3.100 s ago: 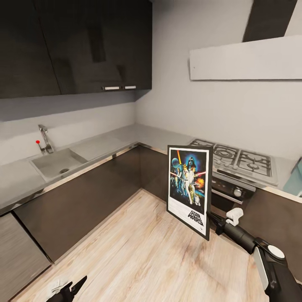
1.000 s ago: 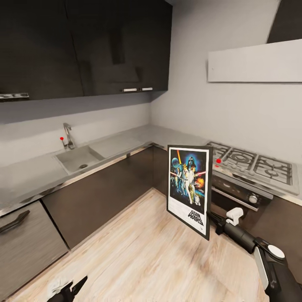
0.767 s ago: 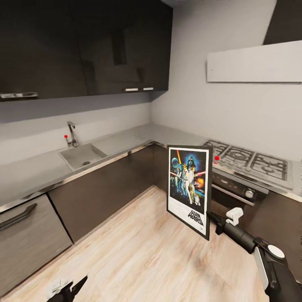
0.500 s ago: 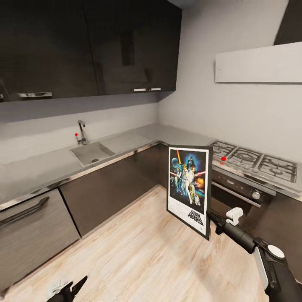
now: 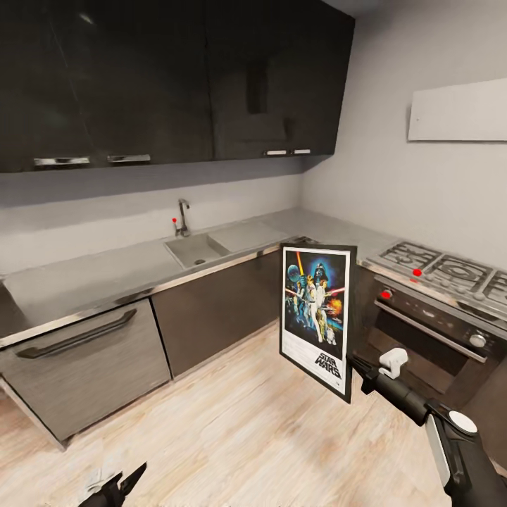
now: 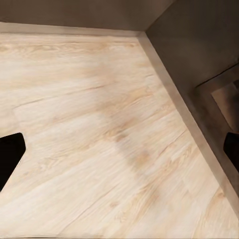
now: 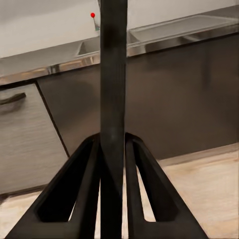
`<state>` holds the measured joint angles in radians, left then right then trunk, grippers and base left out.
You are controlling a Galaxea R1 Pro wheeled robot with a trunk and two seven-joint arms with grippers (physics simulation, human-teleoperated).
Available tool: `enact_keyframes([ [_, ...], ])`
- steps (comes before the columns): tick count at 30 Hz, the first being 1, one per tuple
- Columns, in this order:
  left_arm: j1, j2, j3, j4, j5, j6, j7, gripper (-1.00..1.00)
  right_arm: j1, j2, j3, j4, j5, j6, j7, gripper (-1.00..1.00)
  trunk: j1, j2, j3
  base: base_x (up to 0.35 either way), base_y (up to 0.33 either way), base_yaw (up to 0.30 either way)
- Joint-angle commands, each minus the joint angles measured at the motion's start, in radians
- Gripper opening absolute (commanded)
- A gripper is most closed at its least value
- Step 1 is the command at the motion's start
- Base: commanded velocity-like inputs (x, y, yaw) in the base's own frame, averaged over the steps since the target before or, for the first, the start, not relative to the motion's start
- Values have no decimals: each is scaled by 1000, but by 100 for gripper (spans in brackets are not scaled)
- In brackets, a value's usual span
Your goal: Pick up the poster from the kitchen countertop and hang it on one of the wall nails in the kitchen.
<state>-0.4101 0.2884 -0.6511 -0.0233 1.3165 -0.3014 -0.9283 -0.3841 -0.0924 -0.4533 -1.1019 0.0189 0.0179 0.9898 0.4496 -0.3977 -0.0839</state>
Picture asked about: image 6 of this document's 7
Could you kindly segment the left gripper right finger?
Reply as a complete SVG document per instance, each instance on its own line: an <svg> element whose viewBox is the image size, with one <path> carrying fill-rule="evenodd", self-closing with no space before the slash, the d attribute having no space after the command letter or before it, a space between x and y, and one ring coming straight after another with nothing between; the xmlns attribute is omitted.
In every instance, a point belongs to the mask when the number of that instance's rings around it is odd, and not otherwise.
<svg viewBox="0 0 239 239"><path fill-rule="evenodd" d="M239 134L227 132L223 150L239 172Z"/></svg>

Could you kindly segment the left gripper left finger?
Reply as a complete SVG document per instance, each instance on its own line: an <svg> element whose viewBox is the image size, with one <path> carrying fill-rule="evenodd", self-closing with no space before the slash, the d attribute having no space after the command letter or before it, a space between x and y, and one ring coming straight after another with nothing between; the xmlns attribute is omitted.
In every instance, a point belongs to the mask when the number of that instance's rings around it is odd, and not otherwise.
<svg viewBox="0 0 239 239"><path fill-rule="evenodd" d="M0 192L26 152L21 132L0 138Z"/></svg>

